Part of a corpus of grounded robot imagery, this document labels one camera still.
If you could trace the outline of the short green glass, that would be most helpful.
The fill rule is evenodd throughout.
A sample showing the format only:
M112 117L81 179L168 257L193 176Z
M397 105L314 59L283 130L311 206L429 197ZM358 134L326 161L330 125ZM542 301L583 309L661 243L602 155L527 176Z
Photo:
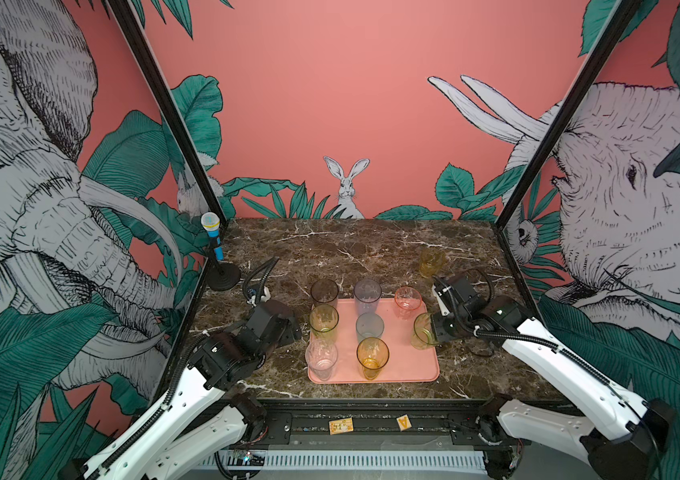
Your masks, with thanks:
M417 316L413 324L411 345L418 350L435 347L438 344L433 331L432 315L422 313Z

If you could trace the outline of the short pink glass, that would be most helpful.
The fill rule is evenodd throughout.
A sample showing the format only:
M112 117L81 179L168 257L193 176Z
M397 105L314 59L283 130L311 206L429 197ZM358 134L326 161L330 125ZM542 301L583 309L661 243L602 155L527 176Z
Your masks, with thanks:
M396 290L394 301L397 317L402 320L408 320L417 316L422 305L422 295L411 286L403 286Z

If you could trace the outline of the short yellow glass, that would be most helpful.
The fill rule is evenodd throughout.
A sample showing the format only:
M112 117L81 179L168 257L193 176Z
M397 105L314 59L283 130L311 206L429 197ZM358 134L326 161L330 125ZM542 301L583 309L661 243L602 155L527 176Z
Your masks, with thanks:
M446 252L437 247L425 247L420 254L419 272L424 278L436 275L446 264Z

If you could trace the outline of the frosted teal cup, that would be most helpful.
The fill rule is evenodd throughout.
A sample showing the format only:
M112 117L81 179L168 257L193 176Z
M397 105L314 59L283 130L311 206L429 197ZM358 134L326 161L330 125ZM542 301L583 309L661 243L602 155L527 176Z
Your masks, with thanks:
M367 338L381 338L384 331L385 322L377 313L364 313L356 321L356 333L359 342Z

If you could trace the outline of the tall blue glass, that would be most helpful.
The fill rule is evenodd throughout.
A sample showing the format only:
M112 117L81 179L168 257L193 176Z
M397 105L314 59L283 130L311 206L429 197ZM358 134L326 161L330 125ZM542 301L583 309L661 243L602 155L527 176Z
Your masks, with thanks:
M353 295L359 316L375 313L382 297L382 287L372 278L363 278L355 284Z

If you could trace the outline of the tall clear glass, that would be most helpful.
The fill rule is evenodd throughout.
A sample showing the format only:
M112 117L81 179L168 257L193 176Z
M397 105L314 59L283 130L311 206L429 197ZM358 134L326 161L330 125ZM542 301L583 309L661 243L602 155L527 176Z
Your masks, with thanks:
M333 342L313 340L306 349L305 357L310 372L326 382L333 376L339 353Z

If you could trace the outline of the tall yellow glass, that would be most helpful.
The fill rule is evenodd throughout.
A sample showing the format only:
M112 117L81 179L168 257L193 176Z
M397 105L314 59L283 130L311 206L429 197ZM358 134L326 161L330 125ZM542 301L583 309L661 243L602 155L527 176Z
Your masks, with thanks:
M363 339L357 346L356 359L367 381L375 380L390 360L387 343L378 337Z

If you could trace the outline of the tall green glass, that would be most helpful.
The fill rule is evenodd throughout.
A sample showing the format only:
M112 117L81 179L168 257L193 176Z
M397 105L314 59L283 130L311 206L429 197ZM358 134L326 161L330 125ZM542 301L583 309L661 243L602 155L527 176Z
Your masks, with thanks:
M331 304L320 304L312 309L309 326L314 339L334 343L337 339L339 313Z

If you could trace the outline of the tall smoky grey glass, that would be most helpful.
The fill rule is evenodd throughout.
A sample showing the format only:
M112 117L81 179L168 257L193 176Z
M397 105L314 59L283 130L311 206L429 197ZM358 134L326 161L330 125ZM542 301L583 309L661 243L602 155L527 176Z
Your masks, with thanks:
M334 280L321 278L311 285L310 295L314 306L331 305L336 307L340 287Z

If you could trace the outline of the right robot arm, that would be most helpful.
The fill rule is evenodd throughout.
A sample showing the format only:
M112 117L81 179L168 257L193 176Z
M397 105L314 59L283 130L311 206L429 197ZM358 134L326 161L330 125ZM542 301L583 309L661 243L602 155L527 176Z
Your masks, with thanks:
M531 367L579 410L573 416L509 395L485 402L474 429L487 445L531 441L588 464L602 479L660 479L676 411L610 379L557 339L523 304L482 297L465 276L434 277L439 305L430 328L436 344L476 338Z

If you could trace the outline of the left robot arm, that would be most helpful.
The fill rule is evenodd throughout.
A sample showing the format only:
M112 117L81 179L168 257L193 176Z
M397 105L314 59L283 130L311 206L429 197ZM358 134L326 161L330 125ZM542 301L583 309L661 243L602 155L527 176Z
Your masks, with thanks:
M109 447L71 460L58 478L177 479L223 448L257 441L267 431L267 412L247 392L203 424L196 420L276 349L301 337L292 308L277 300L256 305L248 320L199 339L165 394Z

